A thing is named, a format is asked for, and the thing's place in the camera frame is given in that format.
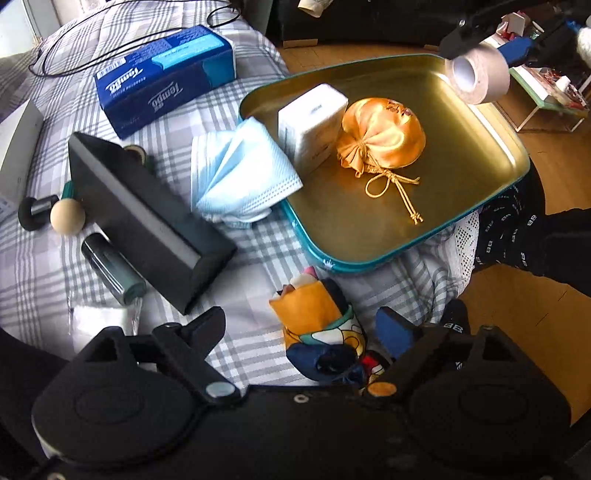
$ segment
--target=black cable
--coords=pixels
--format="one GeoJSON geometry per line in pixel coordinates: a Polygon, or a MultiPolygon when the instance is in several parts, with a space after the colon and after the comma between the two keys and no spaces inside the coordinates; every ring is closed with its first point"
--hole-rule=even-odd
{"type": "MultiPolygon", "coordinates": [[[[178,31],[178,30],[184,30],[185,27],[173,27],[173,28],[167,28],[165,30],[160,30],[158,32],[154,32],[154,33],[149,33],[147,35],[144,35],[140,38],[135,38],[127,43],[124,43],[123,45],[120,45],[119,47],[113,48],[112,50],[107,51],[106,53],[103,53],[102,55],[99,55],[97,58],[92,59],[87,61],[86,63],[83,63],[82,65],[78,65],[74,68],[65,70],[63,72],[58,72],[58,73],[48,73],[47,71],[47,60],[50,58],[52,52],[54,51],[54,49],[57,47],[57,45],[62,41],[62,39],[68,34],[70,33],[72,30],[74,30],[75,28],[79,27],[80,25],[82,25],[84,22],[86,22],[87,20],[90,20],[91,18],[95,17],[98,14],[101,14],[103,12],[106,12],[107,10],[111,9],[112,7],[119,7],[121,5],[125,5],[125,4],[134,4],[134,3],[140,3],[140,2],[162,2],[162,3],[186,3],[186,2],[199,2],[199,1],[206,1],[206,0],[126,0],[125,2],[121,2],[119,4],[112,4],[112,5],[108,5],[106,8],[103,8],[101,10],[98,10],[96,12],[94,12],[92,15],[89,15],[88,17],[82,19],[80,22],[76,23],[75,25],[72,25],[71,28],[69,28],[68,30],[66,30],[65,32],[63,32],[58,39],[49,47],[49,49],[47,50],[44,58],[43,58],[43,62],[41,64],[41,71],[39,73],[35,72],[33,70],[33,66],[39,61],[39,59],[41,58],[41,56],[43,55],[43,51],[40,49],[39,50],[39,54],[37,56],[37,59],[31,63],[28,66],[29,72],[31,72],[35,77],[39,77],[39,78],[62,78],[62,77],[67,77],[70,75],[74,75],[76,73],[80,73],[83,72],[84,70],[87,70],[91,67],[100,65],[101,63],[104,63],[108,60],[111,60],[115,57],[118,57],[126,52],[135,50],[136,48],[139,48],[143,45],[146,45],[148,43],[150,43],[149,41],[140,43],[140,44],[136,44],[133,45],[129,48],[126,48],[125,50],[121,50],[122,48],[128,47],[132,44],[135,44],[136,42],[139,42],[141,40],[145,40],[146,38],[150,38],[153,37],[155,35],[160,35],[163,33],[168,33],[168,32],[173,32],[173,31],[178,31]]],[[[226,0],[211,0],[214,2],[224,2],[226,3],[226,0]]],[[[225,5],[222,5],[221,7],[217,7],[215,9],[213,9],[211,12],[209,12],[209,14],[207,15],[206,18],[206,22],[208,24],[208,26],[210,28],[217,28],[217,27],[222,27],[223,25],[228,25],[234,21],[236,21],[238,19],[238,17],[240,17],[240,15],[242,15],[242,9],[240,8],[238,3],[232,2],[232,0],[228,0],[228,2],[225,5]],[[213,23],[213,16],[218,13],[219,11],[226,9],[226,8],[230,8],[230,9],[234,9],[236,11],[236,15],[231,18],[230,20],[226,20],[224,22],[218,23],[218,24],[214,24],[213,23]]]]}

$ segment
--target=silver screw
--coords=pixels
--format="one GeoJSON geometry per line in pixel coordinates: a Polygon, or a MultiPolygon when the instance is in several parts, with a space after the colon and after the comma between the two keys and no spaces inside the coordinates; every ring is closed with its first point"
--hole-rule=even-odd
{"type": "Polygon", "coordinates": [[[234,390],[236,387],[229,382],[212,382],[205,387],[205,392],[213,398],[227,397],[232,395],[234,390]]]}
{"type": "Polygon", "coordinates": [[[295,403],[307,403],[309,399],[310,399],[310,397],[308,397],[307,395],[299,393],[294,397],[294,402],[295,403]]]}

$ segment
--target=grey checkered blanket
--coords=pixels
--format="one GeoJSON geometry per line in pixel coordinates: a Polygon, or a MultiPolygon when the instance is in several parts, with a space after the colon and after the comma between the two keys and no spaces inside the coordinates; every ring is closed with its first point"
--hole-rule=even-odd
{"type": "MultiPolygon", "coordinates": [[[[48,61],[48,71],[72,68],[146,33],[205,23],[217,6],[213,1],[117,5],[65,37],[48,61]]],[[[232,15],[224,11],[217,20],[232,15]]],[[[244,96],[288,75],[275,47],[244,20],[218,31],[234,43],[238,80],[183,105],[125,142],[118,140],[99,107],[92,76],[101,66],[65,78],[39,79],[22,69],[37,57],[36,51],[0,61],[2,118],[27,98],[33,99],[45,116],[28,194],[39,198],[61,193],[70,177],[68,138],[73,131],[82,131],[120,144],[142,145],[157,159],[156,175],[188,203],[192,138],[236,127],[244,96]]],[[[42,51],[55,40],[55,35],[46,40],[42,51]]],[[[474,225],[478,230],[478,217],[470,216],[463,225],[461,235],[458,228],[448,228],[373,272],[335,276],[370,335],[373,316],[382,305],[416,324],[439,320],[446,303],[469,280],[475,248],[470,232],[474,225]]],[[[250,230],[222,228],[236,242],[238,252],[191,315],[182,317],[152,289],[144,298],[140,332],[164,322],[186,324],[209,307],[220,305],[227,315],[227,331],[209,357],[214,367],[239,387],[302,381],[285,357],[281,327],[268,300],[309,265],[306,253],[278,210],[250,230]]],[[[111,297],[80,253],[82,240],[94,230],[97,227],[89,225],[75,237],[62,237],[51,228],[31,233],[20,228],[16,215],[0,225],[2,328],[65,358],[73,355],[68,298],[101,303],[111,297]]]]}

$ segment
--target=beige tape roll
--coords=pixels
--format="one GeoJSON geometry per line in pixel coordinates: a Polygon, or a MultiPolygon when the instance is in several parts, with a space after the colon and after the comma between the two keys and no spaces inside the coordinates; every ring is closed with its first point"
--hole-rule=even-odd
{"type": "Polygon", "coordinates": [[[465,55],[446,60],[445,69],[452,88],[466,103],[496,102],[509,91],[509,66],[489,45],[478,45],[465,55]]]}
{"type": "Polygon", "coordinates": [[[139,145],[126,145],[123,150],[128,151],[134,155],[134,158],[145,167],[148,154],[139,145]]]}

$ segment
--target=tempo logo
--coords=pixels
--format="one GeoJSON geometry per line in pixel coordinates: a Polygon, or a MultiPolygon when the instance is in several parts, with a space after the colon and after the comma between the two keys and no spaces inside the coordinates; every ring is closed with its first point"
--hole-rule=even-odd
{"type": "Polygon", "coordinates": [[[110,84],[108,84],[105,87],[105,90],[110,91],[111,93],[115,93],[117,90],[119,90],[121,88],[121,86],[129,79],[134,79],[136,78],[140,73],[142,73],[144,71],[144,69],[139,69],[137,67],[134,67],[132,69],[129,69],[127,72],[125,72],[121,77],[117,78],[116,80],[114,80],[113,82],[111,82],[110,84]]]}
{"type": "Polygon", "coordinates": [[[154,95],[150,100],[149,104],[152,105],[154,108],[154,112],[157,112],[164,106],[164,102],[168,98],[174,98],[179,93],[183,91],[182,88],[179,88],[178,82],[171,82],[166,88],[160,90],[156,95],[154,95]]]}

